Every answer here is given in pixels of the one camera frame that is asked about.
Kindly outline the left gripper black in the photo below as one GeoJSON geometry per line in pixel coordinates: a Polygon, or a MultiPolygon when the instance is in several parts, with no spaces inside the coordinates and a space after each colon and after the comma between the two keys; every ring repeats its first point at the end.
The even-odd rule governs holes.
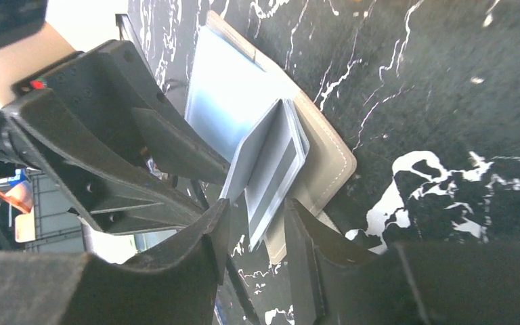
{"type": "Polygon", "coordinates": [[[230,164],[171,109],[130,41],[74,51],[16,81],[13,91],[21,98],[4,108],[8,123],[36,165],[97,231],[183,228],[204,213],[135,167],[145,156],[179,177],[221,185],[228,175],[230,164]]]}

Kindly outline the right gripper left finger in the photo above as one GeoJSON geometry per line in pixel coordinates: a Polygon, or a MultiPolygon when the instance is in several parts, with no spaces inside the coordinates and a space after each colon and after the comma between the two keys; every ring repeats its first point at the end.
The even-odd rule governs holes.
{"type": "Polygon", "coordinates": [[[0,251],[0,324],[210,324],[231,204],[125,263],[89,253],[0,251]]]}

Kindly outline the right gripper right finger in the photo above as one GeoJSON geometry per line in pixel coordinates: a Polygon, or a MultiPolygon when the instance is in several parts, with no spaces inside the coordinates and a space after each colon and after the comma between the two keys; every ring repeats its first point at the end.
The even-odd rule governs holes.
{"type": "Polygon", "coordinates": [[[297,324],[520,324],[520,244],[405,242],[374,254],[288,199],[297,324]]]}

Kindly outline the grey card holder blue inside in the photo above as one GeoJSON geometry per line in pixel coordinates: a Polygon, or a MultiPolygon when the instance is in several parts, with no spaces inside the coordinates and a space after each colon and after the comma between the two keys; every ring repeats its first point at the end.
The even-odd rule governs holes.
{"type": "Polygon", "coordinates": [[[312,100],[219,14],[199,31],[185,118],[229,162],[221,196],[246,199],[250,249],[286,256],[285,198],[319,215],[353,175],[355,156],[312,100]]]}

